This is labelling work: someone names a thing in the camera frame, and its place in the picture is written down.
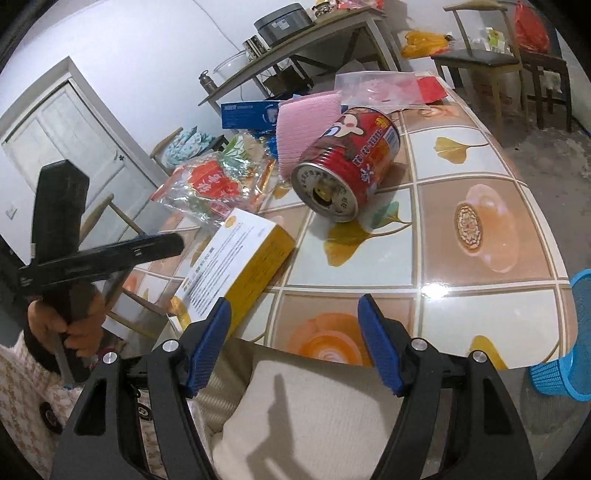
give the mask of blue plastic basket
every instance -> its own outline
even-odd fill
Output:
[[[591,400],[591,268],[574,276],[574,305],[579,334],[565,357],[530,367],[534,387],[546,395],[569,395],[575,400]]]

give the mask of teal fabric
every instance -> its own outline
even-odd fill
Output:
[[[212,141],[213,137],[211,135],[199,132],[197,127],[184,130],[174,137],[173,141],[164,150],[163,163],[167,167],[176,168],[189,158],[193,158],[207,150]]]

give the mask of white door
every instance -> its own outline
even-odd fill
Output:
[[[90,178],[87,216],[107,195],[134,219],[148,205],[156,186],[129,159],[66,83],[38,105],[4,145],[29,186],[36,189],[43,165],[67,158]],[[117,241],[127,225],[107,209],[82,248]]]

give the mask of red packaging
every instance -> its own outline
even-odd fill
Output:
[[[400,135],[386,115],[351,108],[305,150],[291,183],[314,211],[348,222],[377,189],[398,150]]]
[[[515,34],[520,47],[537,53],[548,53],[550,39],[542,20],[520,1],[515,10]]]

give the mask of gray box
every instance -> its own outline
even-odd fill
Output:
[[[291,4],[275,10],[255,22],[259,35],[271,48],[314,25],[300,4]]]

